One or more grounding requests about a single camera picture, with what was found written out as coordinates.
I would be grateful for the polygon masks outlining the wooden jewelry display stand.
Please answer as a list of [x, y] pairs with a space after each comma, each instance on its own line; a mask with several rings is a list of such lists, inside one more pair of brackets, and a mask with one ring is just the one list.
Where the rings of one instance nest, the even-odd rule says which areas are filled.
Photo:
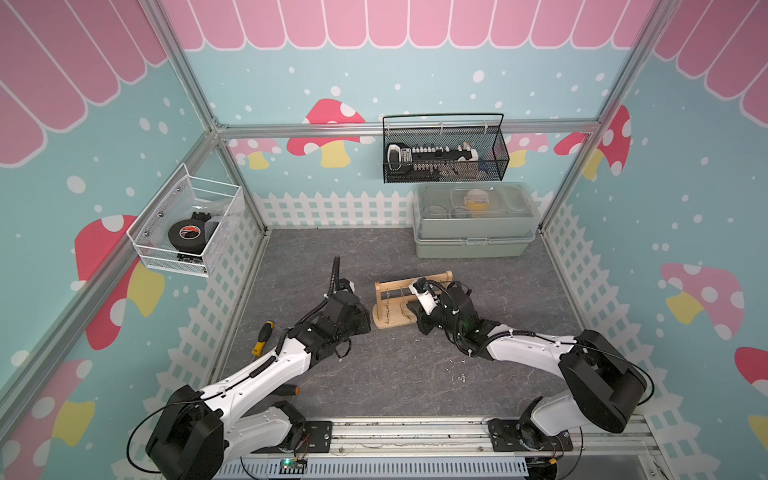
[[409, 278], [375, 284], [376, 305], [372, 310], [373, 322], [379, 329], [403, 327], [416, 324], [419, 314], [409, 304], [421, 307], [409, 286], [418, 278]]

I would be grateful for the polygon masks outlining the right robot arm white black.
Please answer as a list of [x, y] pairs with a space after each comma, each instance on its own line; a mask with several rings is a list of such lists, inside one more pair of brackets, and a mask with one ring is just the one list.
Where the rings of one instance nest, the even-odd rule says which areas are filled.
[[469, 358], [518, 363], [565, 381], [565, 391], [535, 398], [516, 420], [512, 436], [529, 451], [546, 449], [570, 429], [587, 425], [619, 434], [653, 392], [644, 370], [597, 331], [554, 336], [486, 319], [460, 282], [419, 278], [409, 290], [415, 298], [408, 308], [422, 334], [440, 329]]

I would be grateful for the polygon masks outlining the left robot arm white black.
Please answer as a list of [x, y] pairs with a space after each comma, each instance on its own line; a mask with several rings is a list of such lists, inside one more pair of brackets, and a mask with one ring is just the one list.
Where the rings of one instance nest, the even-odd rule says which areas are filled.
[[152, 465], [133, 468], [165, 479], [211, 479], [224, 464], [253, 451], [296, 450], [306, 423], [297, 409], [286, 401], [257, 414], [250, 409], [319, 362], [345, 358], [353, 337], [370, 330], [370, 314], [335, 259], [323, 300], [275, 348], [200, 390], [182, 385], [148, 414], [156, 422], [145, 446]]

